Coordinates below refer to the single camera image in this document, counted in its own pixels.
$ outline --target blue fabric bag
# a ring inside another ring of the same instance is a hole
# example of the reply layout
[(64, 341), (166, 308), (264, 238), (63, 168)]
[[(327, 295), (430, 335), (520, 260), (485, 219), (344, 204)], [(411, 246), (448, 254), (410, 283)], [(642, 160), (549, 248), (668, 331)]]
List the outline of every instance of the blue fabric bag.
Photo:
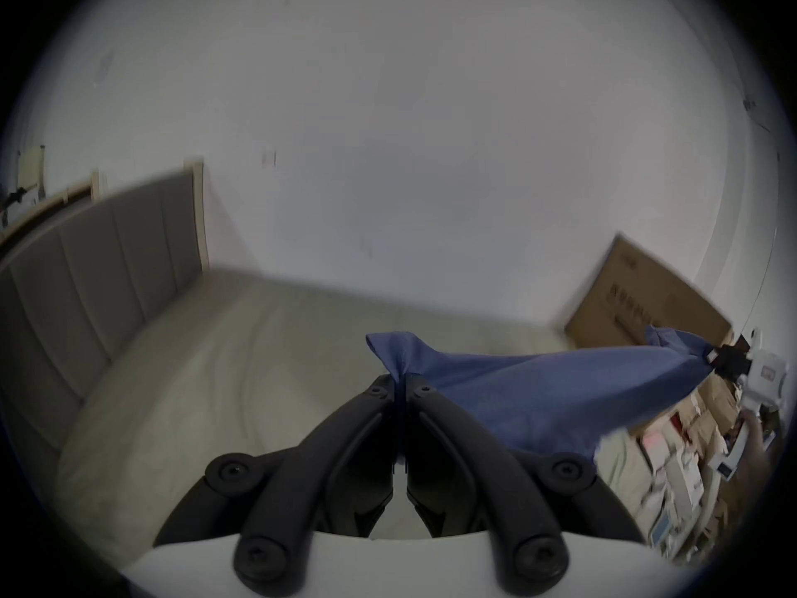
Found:
[(601, 437), (644, 423), (711, 373), (700, 336), (648, 327), (647, 346), (528, 356), (439, 353), (412, 333), (377, 333), (368, 346), (404, 396), (421, 375), (508, 447), (592, 458)]

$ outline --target gray headboard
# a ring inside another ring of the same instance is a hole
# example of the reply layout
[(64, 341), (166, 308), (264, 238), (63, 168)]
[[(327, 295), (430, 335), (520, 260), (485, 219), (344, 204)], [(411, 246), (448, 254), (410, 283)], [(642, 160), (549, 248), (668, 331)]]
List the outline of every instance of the gray headboard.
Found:
[(134, 335), (206, 263), (202, 165), (44, 225), (0, 267), (2, 418), (50, 499), (83, 401)]

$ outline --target mattress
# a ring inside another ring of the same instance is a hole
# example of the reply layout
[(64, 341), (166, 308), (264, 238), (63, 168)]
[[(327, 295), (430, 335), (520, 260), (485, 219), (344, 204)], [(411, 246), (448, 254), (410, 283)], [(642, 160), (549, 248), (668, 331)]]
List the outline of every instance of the mattress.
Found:
[[(568, 349), (552, 330), (211, 270), (138, 334), (85, 400), (58, 463), (54, 508), (123, 568), (151, 548), (213, 458), (297, 445), (384, 374), (364, 337), (392, 330), (452, 353)], [(372, 537), (424, 535), (395, 493)]]

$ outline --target bed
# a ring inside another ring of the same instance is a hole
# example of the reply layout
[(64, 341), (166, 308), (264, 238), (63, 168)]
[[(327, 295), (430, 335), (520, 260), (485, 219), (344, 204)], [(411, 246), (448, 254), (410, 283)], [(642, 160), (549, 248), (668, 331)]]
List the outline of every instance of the bed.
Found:
[[(194, 163), (87, 206), (0, 267), (10, 439), (42, 501), (118, 569), (211, 459), (294, 446), (384, 373), (367, 333), (411, 330), (447, 352), (568, 349), (551, 330), (214, 268), (202, 174)], [(401, 493), (372, 533), (424, 536)]]

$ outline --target hand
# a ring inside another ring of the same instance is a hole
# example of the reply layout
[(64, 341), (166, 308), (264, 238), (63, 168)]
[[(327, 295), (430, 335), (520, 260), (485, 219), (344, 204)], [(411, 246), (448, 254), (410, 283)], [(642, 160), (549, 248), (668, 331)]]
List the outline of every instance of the hand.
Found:
[(746, 505), (751, 505), (766, 485), (771, 473), (767, 453), (763, 449), (763, 430), (758, 417), (749, 410), (742, 410), (740, 418), (748, 425), (748, 440), (736, 476), (743, 488)]

